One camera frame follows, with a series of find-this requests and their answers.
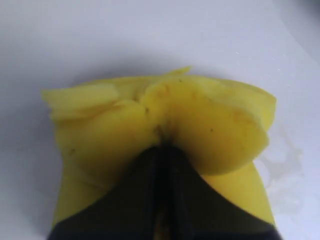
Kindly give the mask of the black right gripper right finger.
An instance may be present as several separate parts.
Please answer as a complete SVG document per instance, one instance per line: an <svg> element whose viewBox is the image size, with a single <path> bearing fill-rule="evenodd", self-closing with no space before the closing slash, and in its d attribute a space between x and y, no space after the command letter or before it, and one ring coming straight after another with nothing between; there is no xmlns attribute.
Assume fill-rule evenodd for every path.
<svg viewBox="0 0 320 240"><path fill-rule="evenodd" d="M162 148L172 240L280 240L274 226L242 210L206 183L181 150Z"/></svg>

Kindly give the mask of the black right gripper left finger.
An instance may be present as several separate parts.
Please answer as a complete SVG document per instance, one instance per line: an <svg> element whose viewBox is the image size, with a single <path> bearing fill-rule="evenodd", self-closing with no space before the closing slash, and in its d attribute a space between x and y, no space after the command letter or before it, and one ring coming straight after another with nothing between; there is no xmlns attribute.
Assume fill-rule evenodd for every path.
<svg viewBox="0 0 320 240"><path fill-rule="evenodd" d="M58 223L50 240L152 240L159 150L140 154L102 198Z"/></svg>

